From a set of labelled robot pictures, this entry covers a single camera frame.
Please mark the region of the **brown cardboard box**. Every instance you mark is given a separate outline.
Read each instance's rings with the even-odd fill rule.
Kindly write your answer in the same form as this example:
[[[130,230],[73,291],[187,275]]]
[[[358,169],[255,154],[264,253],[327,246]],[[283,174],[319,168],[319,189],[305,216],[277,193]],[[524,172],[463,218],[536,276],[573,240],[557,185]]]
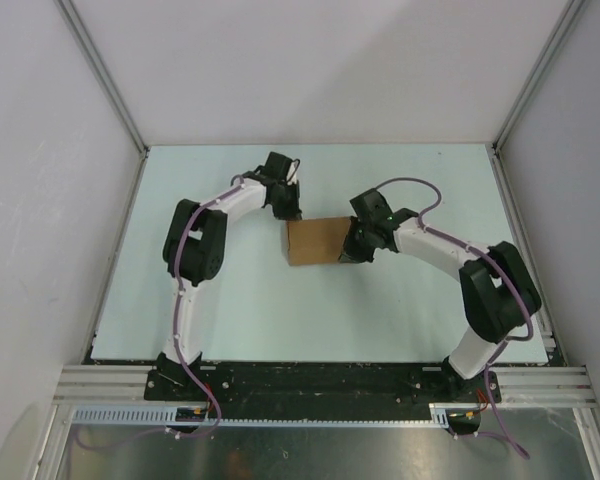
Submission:
[[[287,221],[288,263],[294,267],[337,264],[350,226],[349,217]]]

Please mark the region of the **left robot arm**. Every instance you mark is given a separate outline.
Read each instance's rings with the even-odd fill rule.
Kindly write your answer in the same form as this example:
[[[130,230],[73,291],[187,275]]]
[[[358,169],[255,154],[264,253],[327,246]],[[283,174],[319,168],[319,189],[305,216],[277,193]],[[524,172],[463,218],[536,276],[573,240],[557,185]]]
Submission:
[[[299,220],[300,164],[271,152],[264,164],[232,177],[229,188],[215,197],[203,202],[183,199],[176,205],[162,250],[174,282],[174,307],[169,337],[155,369],[177,398],[190,399],[201,387],[201,376],[192,369],[205,344],[194,331],[197,304],[221,270],[229,227],[267,206],[277,220]]]

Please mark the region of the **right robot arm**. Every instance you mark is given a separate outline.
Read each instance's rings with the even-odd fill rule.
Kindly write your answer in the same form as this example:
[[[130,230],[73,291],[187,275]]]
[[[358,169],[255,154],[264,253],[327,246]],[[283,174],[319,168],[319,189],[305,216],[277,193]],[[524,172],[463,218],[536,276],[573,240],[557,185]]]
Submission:
[[[456,238],[424,222],[427,210],[394,211],[377,188],[354,197],[354,215],[339,261],[374,261],[378,250],[418,259],[447,274],[460,286],[466,330],[440,364],[434,387],[453,401],[477,389],[477,378],[512,342],[535,336],[533,315],[542,301],[515,245],[483,246]]]

